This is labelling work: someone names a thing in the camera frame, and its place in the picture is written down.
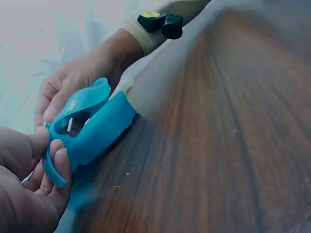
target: fingernail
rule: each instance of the fingernail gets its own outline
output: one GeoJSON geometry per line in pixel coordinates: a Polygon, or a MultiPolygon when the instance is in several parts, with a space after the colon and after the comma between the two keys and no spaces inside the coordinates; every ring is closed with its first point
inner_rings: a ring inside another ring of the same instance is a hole
{"type": "Polygon", "coordinates": [[[64,150],[67,153],[67,149],[65,147],[62,147],[61,150],[64,150]]]}

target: finger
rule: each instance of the finger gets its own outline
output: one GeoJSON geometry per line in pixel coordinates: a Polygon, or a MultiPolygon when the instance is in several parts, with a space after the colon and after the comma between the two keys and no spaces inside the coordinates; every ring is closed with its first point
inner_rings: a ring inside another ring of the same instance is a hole
{"type": "Polygon", "coordinates": [[[43,120],[48,123],[52,123],[55,117],[64,108],[67,100],[72,94],[80,89],[78,83],[65,83],[63,88],[53,97],[47,110],[43,114],[43,120]]]}
{"type": "Polygon", "coordinates": [[[68,159],[67,150],[62,148],[55,154],[54,164],[59,174],[67,180],[64,188],[58,188],[54,185],[52,192],[49,194],[49,199],[57,208],[59,213],[63,213],[70,197],[71,190],[71,169],[68,159]]]}
{"type": "Polygon", "coordinates": [[[44,80],[41,85],[41,89],[35,106],[35,114],[34,114],[35,131],[39,126],[43,125],[44,123],[43,114],[45,110],[48,108],[53,97],[59,91],[59,89],[55,88],[46,80],[44,80]]]}
{"type": "Polygon", "coordinates": [[[38,163],[40,162],[40,159],[41,159],[40,157],[37,157],[37,158],[34,158],[34,159],[31,160],[30,172],[32,172],[37,167],[38,163]]]}
{"type": "Polygon", "coordinates": [[[24,183],[22,183],[23,187],[35,192],[36,190],[40,188],[43,175],[44,175],[44,170],[43,170],[42,160],[40,160],[40,162],[35,167],[29,179],[25,181],[24,183]]]}
{"type": "Polygon", "coordinates": [[[60,149],[56,152],[54,163],[56,170],[68,180],[66,186],[63,189],[53,188],[48,196],[28,193],[32,201],[30,219],[35,220],[31,227],[39,229],[39,227],[44,226],[49,232],[54,232],[57,228],[68,205],[71,188],[71,170],[66,149],[60,149]]]}
{"type": "Polygon", "coordinates": [[[36,133],[27,135],[27,139],[32,149],[32,158],[41,157],[50,143],[49,130],[41,126],[36,133]]]}
{"type": "MultiPolygon", "coordinates": [[[[51,142],[50,145],[50,154],[51,154],[51,160],[54,161],[55,155],[57,154],[57,151],[62,149],[64,147],[64,143],[61,140],[54,140],[51,142]]],[[[44,173],[41,185],[38,190],[35,191],[38,195],[44,195],[47,196],[51,193],[53,188],[53,183],[47,176],[47,174],[44,173]]]]}

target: teal plastic casing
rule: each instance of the teal plastic casing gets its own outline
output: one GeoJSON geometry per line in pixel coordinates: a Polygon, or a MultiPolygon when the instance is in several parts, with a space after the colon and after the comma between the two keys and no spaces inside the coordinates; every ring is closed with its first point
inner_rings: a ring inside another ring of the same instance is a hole
{"type": "MultiPolygon", "coordinates": [[[[122,91],[109,100],[110,91],[107,79],[98,79],[93,86],[75,92],[53,123],[46,124],[50,141],[61,139],[64,142],[72,172],[79,165],[86,165],[100,156],[132,124],[136,110],[122,91]],[[88,113],[89,120],[80,132],[75,136],[61,133],[69,120],[81,112],[88,113]]],[[[63,188],[67,180],[55,169],[50,148],[42,162],[49,179],[57,187],[63,188]]]]}

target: wooden table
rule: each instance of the wooden table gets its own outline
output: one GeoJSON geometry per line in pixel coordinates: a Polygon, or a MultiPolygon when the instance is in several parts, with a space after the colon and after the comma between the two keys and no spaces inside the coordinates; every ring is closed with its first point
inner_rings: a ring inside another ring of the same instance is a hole
{"type": "Polygon", "coordinates": [[[311,232],[311,1],[208,14],[136,78],[74,232],[311,232]]]}

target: white sleeve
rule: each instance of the white sleeve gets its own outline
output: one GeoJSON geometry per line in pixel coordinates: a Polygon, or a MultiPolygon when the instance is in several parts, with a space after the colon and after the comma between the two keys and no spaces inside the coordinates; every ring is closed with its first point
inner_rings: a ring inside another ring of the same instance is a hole
{"type": "MultiPolygon", "coordinates": [[[[154,9],[147,9],[160,14],[170,13],[183,17],[183,26],[187,25],[206,7],[210,0],[172,0],[169,3],[155,7],[154,9]]],[[[138,16],[144,10],[136,11],[127,17],[121,28],[127,30],[141,45],[144,55],[148,55],[163,44],[166,38],[160,31],[155,33],[148,33],[138,23],[138,16]]]]}

